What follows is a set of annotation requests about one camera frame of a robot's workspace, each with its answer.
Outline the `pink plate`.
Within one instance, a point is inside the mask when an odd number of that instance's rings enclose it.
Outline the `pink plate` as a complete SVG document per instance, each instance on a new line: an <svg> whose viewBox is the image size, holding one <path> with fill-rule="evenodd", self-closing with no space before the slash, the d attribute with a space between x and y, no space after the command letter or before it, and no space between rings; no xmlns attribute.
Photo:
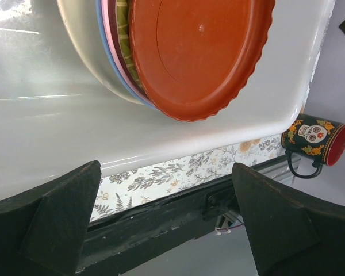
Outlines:
<svg viewBox="0 0 345 276"><path fill-rule="evenodd" d="M103 47L113 71L122 83L121 91L126 93L121 97L129 102L143 104L155 109L155 105L132 78L122 56L118 40L116 1L97 0L95 6Z"/></svg>

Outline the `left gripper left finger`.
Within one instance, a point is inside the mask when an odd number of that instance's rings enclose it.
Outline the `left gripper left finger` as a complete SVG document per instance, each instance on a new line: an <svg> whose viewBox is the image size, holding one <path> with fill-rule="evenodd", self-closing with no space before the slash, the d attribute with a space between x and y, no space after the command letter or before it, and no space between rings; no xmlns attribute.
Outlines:
<svg viewBox="0 0 345 276"><path fill-rule="evenodd" d="M94 160L0 200L0 275L75 275L100 180Z"/></svg>

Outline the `cream yellow plate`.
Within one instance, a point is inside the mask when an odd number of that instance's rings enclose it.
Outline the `cream yellow plate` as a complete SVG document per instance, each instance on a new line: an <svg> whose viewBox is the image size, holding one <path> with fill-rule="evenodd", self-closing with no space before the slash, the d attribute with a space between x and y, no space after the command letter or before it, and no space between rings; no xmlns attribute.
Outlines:
<svg viewBox="0 0 345 276"><path fill-rule="evenodd" d="M58 0L57 5L72 44L88 70L113 94L125 95L101 40L95 1Z"/></svg>

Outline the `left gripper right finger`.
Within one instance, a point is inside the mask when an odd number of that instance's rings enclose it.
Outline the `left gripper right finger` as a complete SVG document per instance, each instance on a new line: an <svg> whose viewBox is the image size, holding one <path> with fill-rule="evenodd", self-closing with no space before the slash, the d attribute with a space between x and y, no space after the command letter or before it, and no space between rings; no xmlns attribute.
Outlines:
<svg viewBox="0 0 345 276"><path fill-rule="evenodd" d="M241 163L232 176L259 275L345 275L345 206Z"/></svg>

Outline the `red-brown plate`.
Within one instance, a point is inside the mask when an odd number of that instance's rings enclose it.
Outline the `red-brown plate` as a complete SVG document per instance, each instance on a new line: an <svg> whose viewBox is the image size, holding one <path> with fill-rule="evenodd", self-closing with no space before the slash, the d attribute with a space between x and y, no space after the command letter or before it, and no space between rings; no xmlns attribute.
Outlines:
<svg viewBox="0 0 345 276"><path fill-rule="evenodd" d="M255 71L274 8L274 1L132 1L132 56L149 99L178 121L226 108Z"/></svg>

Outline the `woven bamboo yellow plate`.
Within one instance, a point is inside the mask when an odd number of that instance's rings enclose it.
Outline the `woven bamboo yellow plate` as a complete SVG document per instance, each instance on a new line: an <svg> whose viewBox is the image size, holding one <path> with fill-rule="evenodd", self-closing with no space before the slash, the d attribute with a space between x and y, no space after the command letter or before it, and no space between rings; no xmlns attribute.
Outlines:
<svg viewBox="0 0 345 276"><path fill-rule="evenodd" d="M129 4L127 0L116 1L116 20L118 30L118 42L120 45L121 54L123 56L126 69L130 73L132 79L137 86L144 91L139 75L137 73L135 63L132 57L132 51L129 41Z"/></svg>

